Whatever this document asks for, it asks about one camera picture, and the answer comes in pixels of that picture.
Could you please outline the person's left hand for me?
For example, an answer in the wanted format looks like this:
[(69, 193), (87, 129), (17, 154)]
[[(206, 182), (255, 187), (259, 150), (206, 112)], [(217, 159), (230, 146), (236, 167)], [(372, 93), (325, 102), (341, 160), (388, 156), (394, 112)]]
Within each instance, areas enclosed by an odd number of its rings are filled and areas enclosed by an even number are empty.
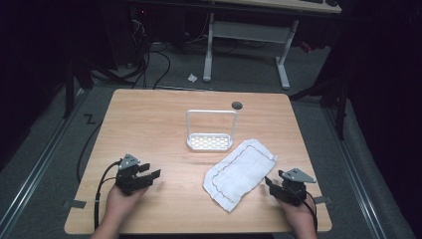
[(146, 191), (147, 188), (143, 188), (126, 195), (114, 186), (107, 195), (102, 225), (118, 229)]

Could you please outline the white-legged desk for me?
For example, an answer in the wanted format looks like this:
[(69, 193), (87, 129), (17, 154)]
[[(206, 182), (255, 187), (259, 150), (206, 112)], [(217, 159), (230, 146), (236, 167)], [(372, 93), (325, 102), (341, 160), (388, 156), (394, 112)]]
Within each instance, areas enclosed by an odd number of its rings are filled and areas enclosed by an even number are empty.
[[(330, 0), (205, 0), (210, 7), (258, 7), (265, 10), (283, 10), (292, 14), (322, 14), (323, 16), (338, 15), (341, 8)], [(203, 81), (212, 79), (213, 40), (215, 38), (246, 40), (264, 43), (282, 44), (281, 55), (275, 58), (281, 86), (284, 90), (290, 88), (286, 73), (285, 60), (296, 35), (300, 20), (294, 17), (283, 26), (275, 24), (246, 23), (235, 20), (215, 20), (214, 14), (208, 15), (207, 52), (205, 55)]]

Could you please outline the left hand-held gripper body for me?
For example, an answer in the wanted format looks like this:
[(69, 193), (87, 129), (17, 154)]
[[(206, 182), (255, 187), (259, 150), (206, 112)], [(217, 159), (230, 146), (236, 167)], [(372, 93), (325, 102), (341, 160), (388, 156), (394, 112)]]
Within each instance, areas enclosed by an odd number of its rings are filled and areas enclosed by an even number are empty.
[(115, 177), (115, 185), (122, 193), (130, 195), (133, 191), (146, 188), (153, 184), (146, 176), (139, 176), (138, 167), (141, 165), (140, 160), (127, 153), (118, 165)]

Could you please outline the person's right hand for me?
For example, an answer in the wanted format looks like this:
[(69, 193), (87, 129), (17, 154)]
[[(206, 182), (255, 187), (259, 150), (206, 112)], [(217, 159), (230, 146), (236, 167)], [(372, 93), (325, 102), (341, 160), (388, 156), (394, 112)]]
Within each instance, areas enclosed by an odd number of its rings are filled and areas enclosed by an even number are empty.
[(288, 224), (293, 229), (299, 225), (311, 225), (315, 228), (313, 214), (316, 212), (316, 206), (309, 194), (305, 202), (299, 206), (294, 206), (280, 199), (278, 199), (278, 203), (285, 213)]

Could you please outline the metal floor rail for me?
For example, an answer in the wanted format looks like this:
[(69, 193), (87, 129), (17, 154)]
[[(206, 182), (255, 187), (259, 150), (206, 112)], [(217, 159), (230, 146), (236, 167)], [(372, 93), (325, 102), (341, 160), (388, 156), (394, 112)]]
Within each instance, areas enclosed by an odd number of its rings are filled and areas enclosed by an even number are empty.
[(365, 186), (354, 165), (351, 154), (343, 139), (340, 138), (336, 127), (335, 118), (331, 110), (322, 109), (325, 120), (330, 124), (330, 131), (333, 134), (336, 144), (340, 150), (341, 158), (349, 178), (350, 185), (363, 214), (366, 225), (373, 239), (386, 239), (385, 231), (381, 225), (378, 215), (375, 212), (374, 205), (370, 199)]
[(0, 172), (0, 239), (6, 239), (47, 171), (53, 155), (89, 90), (77, 90), (65, 115), (65, 91), (42, 113), (6, 168)]

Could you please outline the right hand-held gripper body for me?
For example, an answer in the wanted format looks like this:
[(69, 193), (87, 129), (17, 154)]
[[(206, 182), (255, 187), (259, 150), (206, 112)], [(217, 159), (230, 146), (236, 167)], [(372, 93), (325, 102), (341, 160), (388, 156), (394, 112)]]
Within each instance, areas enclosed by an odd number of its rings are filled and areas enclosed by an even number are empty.
[(316, 183), (317, 180), (298, 168), (289, 171), (279, 171), (282, 184), (277, 185), (269, 180), (270, 194), (285, 203), (299, 206), (307, 199), (306, 183)]

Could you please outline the white cloth with dark stitching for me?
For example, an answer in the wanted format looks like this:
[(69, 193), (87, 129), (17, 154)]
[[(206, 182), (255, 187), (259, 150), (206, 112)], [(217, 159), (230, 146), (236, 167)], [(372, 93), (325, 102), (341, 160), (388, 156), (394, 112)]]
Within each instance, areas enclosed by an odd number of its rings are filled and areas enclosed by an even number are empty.
[(246, 139), (204, 177), (203, 188), (226, 212), (254, 189), (274, 168), (277, 157), (257, 139)]

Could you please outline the black metal stand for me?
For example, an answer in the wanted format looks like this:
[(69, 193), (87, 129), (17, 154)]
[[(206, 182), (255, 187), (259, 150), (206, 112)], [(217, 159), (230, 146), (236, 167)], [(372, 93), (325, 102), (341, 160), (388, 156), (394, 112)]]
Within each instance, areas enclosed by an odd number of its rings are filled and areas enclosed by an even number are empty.
[(90, 90), (94, 86), (91, 77), (90, 62), (81, 57), (72, 57), (66, 64), (66, 104), (64, 118), (66, 119), (75, 106), (75, 82), (83, 90)]
[(344, 140), (343, 125), (346, 117), (345, 108), (349, 82), (349, 78), (336, 78), (323, 83), (316, 83), (310, 88), (291, 95), (290, 100), (297, 101), (306, 96), (319, 95), (319, 104), (322, 108), (336, 107), (334, 128), (338, 137)]

